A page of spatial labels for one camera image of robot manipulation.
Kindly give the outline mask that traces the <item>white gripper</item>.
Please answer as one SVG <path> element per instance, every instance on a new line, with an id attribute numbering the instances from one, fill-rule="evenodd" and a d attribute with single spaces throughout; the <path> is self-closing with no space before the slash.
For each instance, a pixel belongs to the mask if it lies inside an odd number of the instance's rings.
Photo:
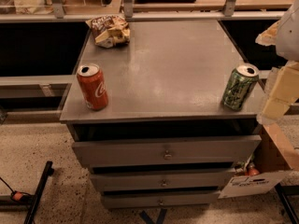
<path id="1" fill-rule="evenodd" d="M 273 68 L 266 80 L 257 121 L 262 125 L 277 122 L 299 99 L 299 0 L 295 0 L 280 21 L 258 34 L 255 42 L 275 46 L 278 56 L 288 60 L 281 68 Z"/>

